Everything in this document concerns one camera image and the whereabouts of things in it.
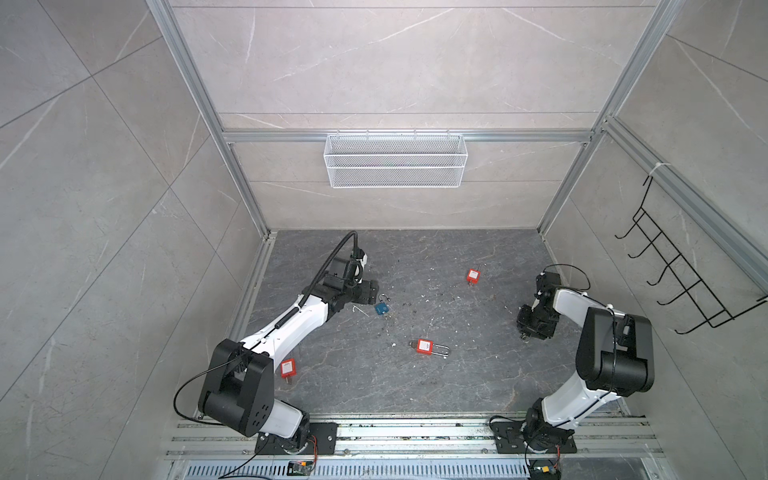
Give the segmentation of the red padlock long shackle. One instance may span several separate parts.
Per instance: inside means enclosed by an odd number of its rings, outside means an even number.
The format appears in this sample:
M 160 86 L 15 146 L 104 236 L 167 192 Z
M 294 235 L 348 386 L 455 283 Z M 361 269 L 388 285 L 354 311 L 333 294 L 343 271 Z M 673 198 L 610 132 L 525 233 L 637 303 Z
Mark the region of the red padlock long shackle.
M 422 355 L 437 355 L 446 358 L 451 354 L 451 350 L 448 346 L 436 344 L 431 340 L 423 338 L 410 341 L 409 346 Z

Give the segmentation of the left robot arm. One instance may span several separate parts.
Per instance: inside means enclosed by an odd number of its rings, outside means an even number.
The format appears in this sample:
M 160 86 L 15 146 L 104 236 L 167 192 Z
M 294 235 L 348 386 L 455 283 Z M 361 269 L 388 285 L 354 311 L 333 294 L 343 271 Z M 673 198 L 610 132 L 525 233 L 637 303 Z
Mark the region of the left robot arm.
M 172 400 L 174 413 L 194 423 L 228 427 L 247 438 L 274 437 L 288 451 L 301 450 L 310 441 L 310 415 L 275 398 L 275 372 L 295 347 L 345 306 L 376 302 L 379 284 L 364 277 L 367 262 L 358 233 L 346 233 L 294 303 L 256 333 L 222 340 L 208 369 L 192 377 L 203 380 L 197 411 L 209 419 L 182 413 L 179 393 Z

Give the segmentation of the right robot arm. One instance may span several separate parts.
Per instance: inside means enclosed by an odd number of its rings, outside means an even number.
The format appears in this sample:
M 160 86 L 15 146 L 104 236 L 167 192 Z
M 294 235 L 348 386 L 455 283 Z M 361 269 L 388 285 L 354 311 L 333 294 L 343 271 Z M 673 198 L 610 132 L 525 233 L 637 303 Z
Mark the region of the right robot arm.
M 565 286 L 557 272 L 543 269 L 536 277 L 533 303 L 519 309 L 518 330 L 523 339 L 547 340 L 554 336 L 561 318 L 581 328 L 575 373 L 527 411 L 521 434 L 526 446 L 537 453 L 564 445 L 595 410 L 646 392 L 655 381 L 650 320 Z

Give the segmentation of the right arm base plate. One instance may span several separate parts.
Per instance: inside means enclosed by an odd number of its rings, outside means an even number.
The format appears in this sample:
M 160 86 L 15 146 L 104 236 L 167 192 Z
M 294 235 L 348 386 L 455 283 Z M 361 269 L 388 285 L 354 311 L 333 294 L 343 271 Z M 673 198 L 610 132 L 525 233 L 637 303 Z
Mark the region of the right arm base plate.
M 542 424 L 529 427 L 523 421 L 491 421 L 496 450 L 499 454 L 574 454 L 578 452 L 573 439 L 574 430 Z

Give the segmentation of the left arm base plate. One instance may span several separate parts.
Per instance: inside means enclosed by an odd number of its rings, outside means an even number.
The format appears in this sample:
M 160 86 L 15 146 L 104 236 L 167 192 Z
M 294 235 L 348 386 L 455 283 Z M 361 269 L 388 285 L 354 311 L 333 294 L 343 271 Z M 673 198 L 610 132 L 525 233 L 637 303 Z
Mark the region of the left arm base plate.
M 332 455 L 335 452 L 339 425 L 333 422 L 311 422 L 301 425 L 290 438 L 260 433 L 254 452 L 257 455 Z

